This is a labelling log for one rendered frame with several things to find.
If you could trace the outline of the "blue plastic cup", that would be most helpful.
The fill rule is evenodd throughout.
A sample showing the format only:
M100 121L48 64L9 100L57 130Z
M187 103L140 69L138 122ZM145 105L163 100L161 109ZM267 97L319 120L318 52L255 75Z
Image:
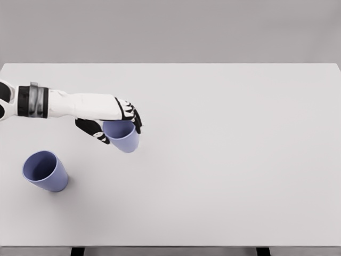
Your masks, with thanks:
M110 142L125 153L131 153L139 146L140 137L131 121L104 121L103 131Z
M69 181L61 160L47 150L29 156L23 164L22 175L33 185L50 192L64 190Z

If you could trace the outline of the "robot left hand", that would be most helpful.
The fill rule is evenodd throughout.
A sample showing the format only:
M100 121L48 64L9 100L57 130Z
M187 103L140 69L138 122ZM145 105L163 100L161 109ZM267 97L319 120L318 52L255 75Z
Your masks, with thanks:
M86 134L99 141L110 144L100 121L130 121L138 134L143 126L141 117L132 103L109 94L94 94L90 98L82 97L82 102L75 109L75 125Z

